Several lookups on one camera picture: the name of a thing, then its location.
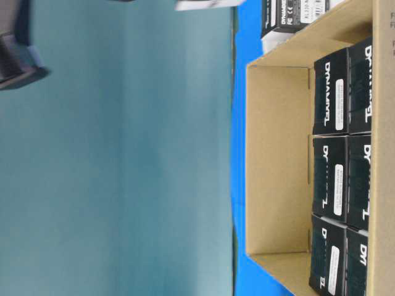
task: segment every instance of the brown cardboard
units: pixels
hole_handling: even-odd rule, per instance
[[[372,28],[367,289],[368,296],[393,295],[395,1],[346,0],[247,68],[246,252],[298,296],[315,295],[308,285],[314,107],[310,69],[315,60],[368,37]]]

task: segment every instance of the black product box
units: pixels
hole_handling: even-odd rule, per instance
[[[349,137],[347,224],[368,230],[370,214],[370,135]]]
[[[372,130],[373,38],[349,48],[350,134]]]
[[[348,136],[315,138],[313,212],[347,221]]]
[[[329,8],[329,0],[262,0],[262,37],[271,31],[295,33]]]
[[[346,295],[366,296],[368,232],[347,229]]]
[[[348,133],[348,49],[314,63],[315,120],[313,134]]]
[[[312,216],[310,286],[321,296],[343,296],[346,278],[346,226]]]

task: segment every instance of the white label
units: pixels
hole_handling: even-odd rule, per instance
[[[336,80],[336,131],[344,127],[344,80]]]
[[[331,251],[331,265],[329,269],[329,280],[328,280],[328,292],[335,296],[336,294],[336,283],[338,281],[338,268],[339,268],[339,248],[332,246]]]
[[[312,23],[325,13],[325,0],[302,0],[301,23]]]
[[[333,213],[341,216],[343,207],[343,166],[335,165],[335,198],[333,202]]]
[[[275,25],[276,25],[276,9],[277,9],[277,4],[276,4],[276,0],[272,0],[272,7],[271,7],[271,10],[272,10],[272,15],[270,16],[270,25],[272,26],[272,27],[274,27]]]

